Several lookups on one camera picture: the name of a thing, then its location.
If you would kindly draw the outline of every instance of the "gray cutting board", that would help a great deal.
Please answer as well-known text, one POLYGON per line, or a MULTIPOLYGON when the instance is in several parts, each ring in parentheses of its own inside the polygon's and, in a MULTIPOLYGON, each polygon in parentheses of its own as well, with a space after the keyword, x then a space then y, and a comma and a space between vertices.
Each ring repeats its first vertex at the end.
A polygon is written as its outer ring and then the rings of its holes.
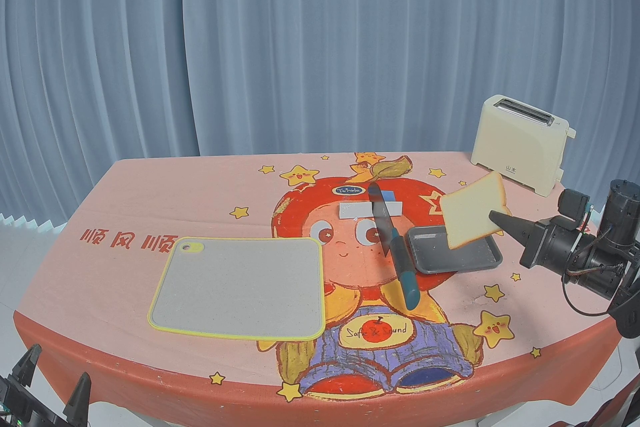
POLYGON ((324 330, 321 246, 308 238, 180 239, 148 320, 186 335, 314 339, 324 330))

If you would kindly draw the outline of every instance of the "cartoon girl print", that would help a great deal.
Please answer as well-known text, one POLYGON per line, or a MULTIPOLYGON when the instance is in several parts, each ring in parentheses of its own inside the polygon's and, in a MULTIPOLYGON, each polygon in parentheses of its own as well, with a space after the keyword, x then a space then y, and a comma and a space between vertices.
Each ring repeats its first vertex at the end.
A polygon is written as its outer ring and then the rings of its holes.
MULTIPOLYGON (((387 176, 380 188, 393 191, 403 203, 403 215, 394 217, 398 231, 442 224, 442 215, 431 213, 421 198, 442 192, 418 180, 391 177, 411 170, 408 157, 366 163, 371 175, 387 176), (381 163, 391 165, 380 173, 374 168, 381 163)), ((340 219, 341 202, 369 200, 366 185, 351 178, 320 178, 280 200, 271 223, 273 236, 312 237, 323 245, 326 329, 313 341, 258 342, 258 349, 275 347, 283 381, 299 383, 300 393, 315 398, 421 392, 468 379, 482 362, 483 339, 473 326, 451 325, 429 294, 453 273, 418 275, 420 303, 408 311, 374 220, 340 219)))

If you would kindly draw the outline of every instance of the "cream toaster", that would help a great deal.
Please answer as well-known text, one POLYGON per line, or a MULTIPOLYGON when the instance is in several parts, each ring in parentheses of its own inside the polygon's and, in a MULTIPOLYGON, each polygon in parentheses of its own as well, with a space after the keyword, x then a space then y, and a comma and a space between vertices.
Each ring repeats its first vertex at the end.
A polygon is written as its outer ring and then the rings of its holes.
POLYGON ((575 138, 575 130, 566 119, 495 95, 483 104, 471 163, 547 197, 562 178, 567 137, 575 138))

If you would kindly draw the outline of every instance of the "bread slice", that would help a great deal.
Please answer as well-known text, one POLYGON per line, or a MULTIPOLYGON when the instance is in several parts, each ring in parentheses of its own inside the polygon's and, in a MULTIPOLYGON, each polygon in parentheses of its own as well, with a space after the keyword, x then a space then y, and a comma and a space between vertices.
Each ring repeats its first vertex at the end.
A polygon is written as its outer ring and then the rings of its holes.
POLYGON ((500 227, 489 219, 491 210, 511 215, 502 176, 496 171, 444 195, 440 198, 440 208, 449 249, 457 249, 500 231, 500 227))

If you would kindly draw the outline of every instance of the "curtain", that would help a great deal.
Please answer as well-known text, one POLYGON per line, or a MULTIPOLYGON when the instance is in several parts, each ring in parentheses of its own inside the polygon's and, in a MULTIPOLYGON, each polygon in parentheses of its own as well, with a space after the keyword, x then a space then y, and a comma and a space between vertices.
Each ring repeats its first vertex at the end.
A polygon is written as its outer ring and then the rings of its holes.
POLYGON ((640 0, 0 0, 0 212, 117 159, 471 151, 496 93, 567 119, 563 183, 640 180, 640 0))

